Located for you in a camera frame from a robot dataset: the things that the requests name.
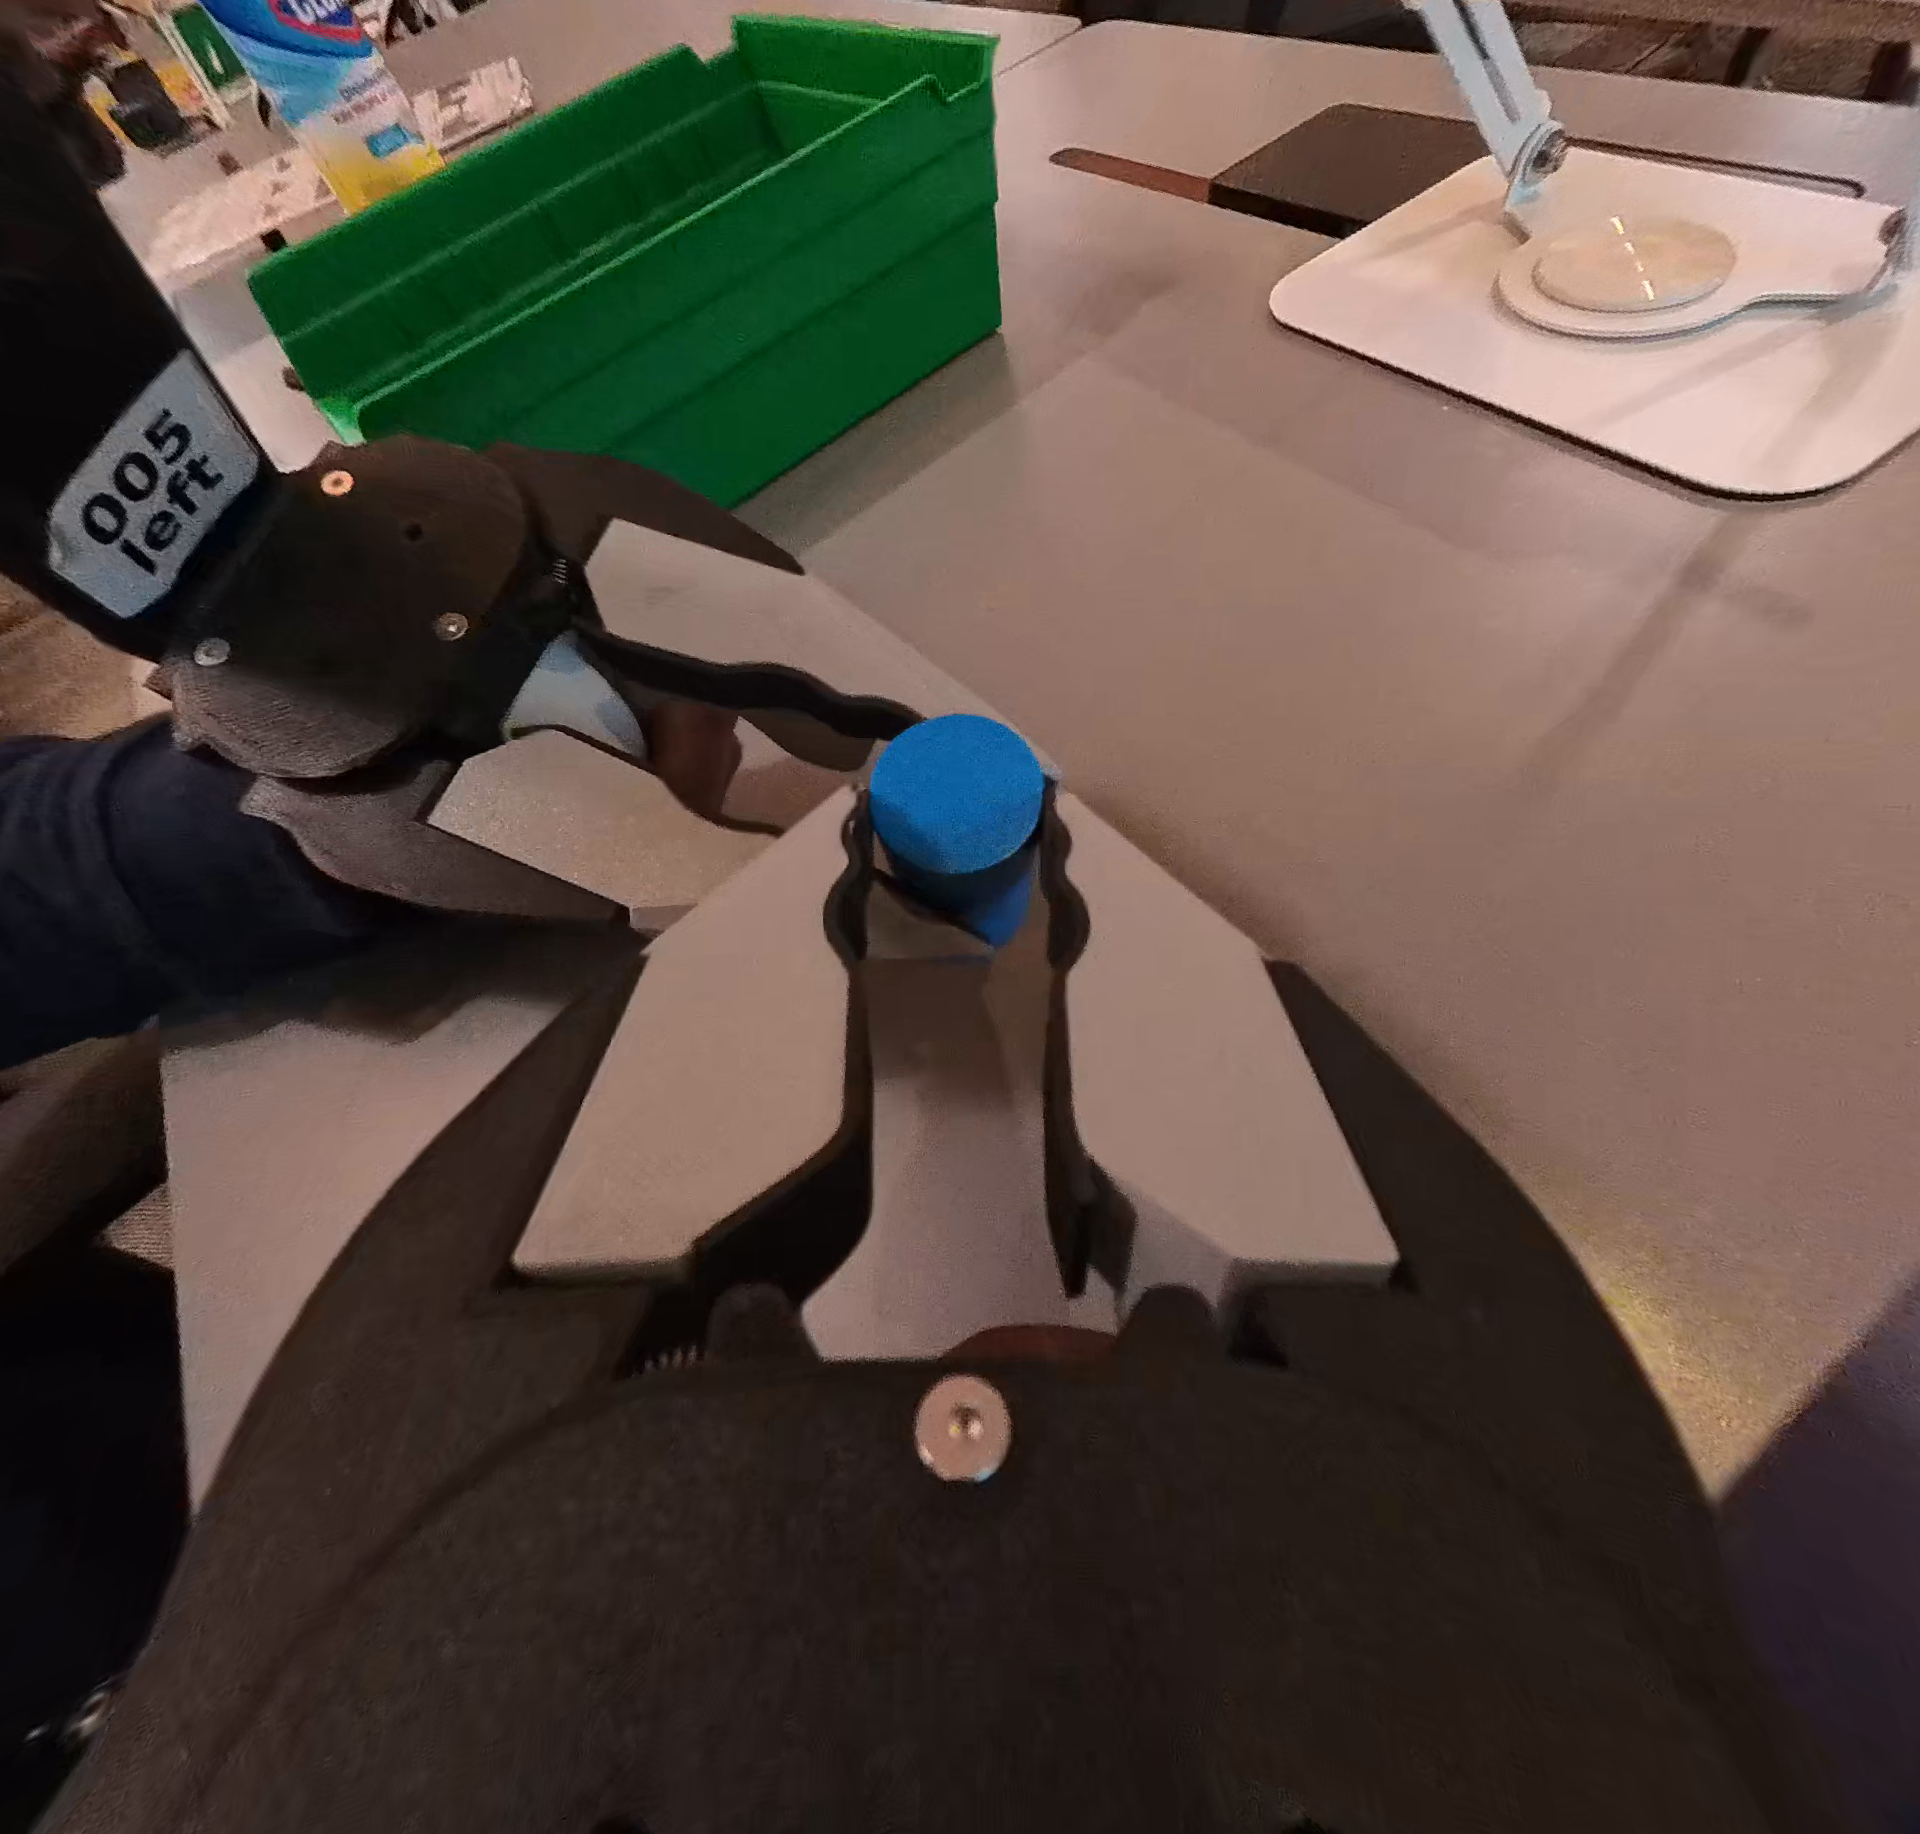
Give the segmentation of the person's left hand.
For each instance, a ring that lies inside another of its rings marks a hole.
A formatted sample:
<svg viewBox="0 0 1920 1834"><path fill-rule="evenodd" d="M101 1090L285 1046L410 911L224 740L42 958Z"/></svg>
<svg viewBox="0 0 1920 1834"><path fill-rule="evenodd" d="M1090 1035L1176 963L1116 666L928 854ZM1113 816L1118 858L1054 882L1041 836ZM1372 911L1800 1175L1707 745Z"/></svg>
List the person's left hand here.
<svg viewBox="0 0 1920 1834"><path fill-rule="evenodd" d="M739 717L705 701L667 698L642 719L649 767L700 819L723 822L740 766Z"/></svg>

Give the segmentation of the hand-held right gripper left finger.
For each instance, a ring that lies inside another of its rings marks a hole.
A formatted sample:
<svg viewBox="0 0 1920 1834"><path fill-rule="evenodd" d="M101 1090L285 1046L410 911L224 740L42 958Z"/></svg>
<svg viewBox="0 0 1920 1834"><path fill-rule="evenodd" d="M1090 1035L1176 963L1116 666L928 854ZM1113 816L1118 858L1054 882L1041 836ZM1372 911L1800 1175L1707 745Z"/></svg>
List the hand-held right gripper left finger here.
<svg viewBox="0 0 1920 1834"><path fill-rule="evenodd" d="M822 1163L865 1092L860 802L829 798L649 947L512 1250L547 1282L696 1269Z"/></svg>

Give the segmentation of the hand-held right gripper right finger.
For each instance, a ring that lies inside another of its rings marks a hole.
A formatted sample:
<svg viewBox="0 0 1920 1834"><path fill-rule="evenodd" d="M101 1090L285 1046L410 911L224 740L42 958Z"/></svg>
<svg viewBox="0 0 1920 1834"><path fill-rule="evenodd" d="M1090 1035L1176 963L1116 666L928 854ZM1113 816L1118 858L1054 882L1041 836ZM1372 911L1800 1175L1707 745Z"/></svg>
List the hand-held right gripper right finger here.
<svg viewBox="0 0 1920 1834"><path fill-rule="evenodd" d="M1400 1250L1256 942L1072 792L1046 798L1038 895L1065 1292L1386 1282Z"/></svg>

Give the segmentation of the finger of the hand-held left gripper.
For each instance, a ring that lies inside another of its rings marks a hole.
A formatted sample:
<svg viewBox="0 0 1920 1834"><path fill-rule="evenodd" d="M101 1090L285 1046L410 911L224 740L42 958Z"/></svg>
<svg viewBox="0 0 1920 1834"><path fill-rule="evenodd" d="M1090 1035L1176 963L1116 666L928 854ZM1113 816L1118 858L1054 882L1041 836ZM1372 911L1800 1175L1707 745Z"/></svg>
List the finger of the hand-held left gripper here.
<svg viewBox="0 0 1920 1834"><path fill-rule="evenodd" d="M865 783L887 740L943 713L1013 723L805 570L611 523L587 558L596 663L638 723L688 698L739 717L818 777Z"/></svg>
<svg viewBox="0 0 1920 1834"><path fill-rule="evenodd" d="M428 825L664 931L818 803L818 767L744 737L719 819L703 819L654 771L576 735L520 735L457 767Z"/></svg>

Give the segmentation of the person's left forearm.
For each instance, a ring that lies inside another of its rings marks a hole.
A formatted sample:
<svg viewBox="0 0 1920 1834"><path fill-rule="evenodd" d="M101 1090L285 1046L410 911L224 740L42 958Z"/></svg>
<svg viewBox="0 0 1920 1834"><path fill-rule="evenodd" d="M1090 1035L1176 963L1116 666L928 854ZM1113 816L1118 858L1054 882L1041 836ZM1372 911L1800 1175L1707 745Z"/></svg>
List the person's left forearm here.
<svg viewBox="0 0 1920 1834"><path fill-rule="evenodd" d="M162 719L2 740L2 1067L343 958L397 909L242 813Z"/></svg>

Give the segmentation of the disinfecting wipes canister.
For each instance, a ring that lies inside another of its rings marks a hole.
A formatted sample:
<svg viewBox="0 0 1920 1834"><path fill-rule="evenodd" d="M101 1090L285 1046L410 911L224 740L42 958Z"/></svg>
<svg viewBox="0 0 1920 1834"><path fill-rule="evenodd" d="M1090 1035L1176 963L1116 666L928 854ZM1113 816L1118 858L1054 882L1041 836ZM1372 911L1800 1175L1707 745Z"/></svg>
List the disinfecting wipes canister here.
<svg viewBox="0 0 1920 1834"><path fill-rule="evenodd" d="M443 168L349 0L198 0L345 214Z"/></svg>

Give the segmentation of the folded printed paper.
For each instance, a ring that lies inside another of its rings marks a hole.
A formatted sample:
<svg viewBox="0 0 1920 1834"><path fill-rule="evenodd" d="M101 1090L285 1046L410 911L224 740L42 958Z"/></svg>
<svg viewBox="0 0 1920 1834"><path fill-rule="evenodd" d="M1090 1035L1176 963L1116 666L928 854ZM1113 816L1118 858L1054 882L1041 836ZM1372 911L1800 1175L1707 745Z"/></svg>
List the folded printed paper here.
<svg viewBox="0 0 1920 1834"><path fill-rule="evenodd" d="M537 100L522 63L500 56L414 94L410 105L427 142L453 153L531 117Z"/></svg>

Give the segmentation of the blue wooden cylinder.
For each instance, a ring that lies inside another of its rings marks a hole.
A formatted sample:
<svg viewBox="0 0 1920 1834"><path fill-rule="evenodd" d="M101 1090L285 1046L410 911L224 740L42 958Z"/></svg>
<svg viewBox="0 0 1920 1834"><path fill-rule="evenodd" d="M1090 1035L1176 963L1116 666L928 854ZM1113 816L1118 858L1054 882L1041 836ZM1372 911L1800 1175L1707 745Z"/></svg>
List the blue wooden cylinder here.
<svg viewBox="0 0 1920 1834"><path fill-rule="evenodd" d="M1033 903L1054 777L997 717L943 713L887 740L867 809L891 886L984 946L1009 946Z"/></svg>

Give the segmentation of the green plastic bin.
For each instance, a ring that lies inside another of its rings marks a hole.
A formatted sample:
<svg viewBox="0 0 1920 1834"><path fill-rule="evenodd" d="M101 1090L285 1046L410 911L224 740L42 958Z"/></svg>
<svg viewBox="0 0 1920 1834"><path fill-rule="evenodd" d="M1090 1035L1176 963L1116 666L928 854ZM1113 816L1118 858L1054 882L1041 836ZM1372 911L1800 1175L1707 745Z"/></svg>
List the green plastic bin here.
<svg viewBox="0 0 1920 1834"><path fill-rule="evenodd" d="M250 276L349 443L616 455L731 506L1002 325L997 40L739 15Z"/></svg>

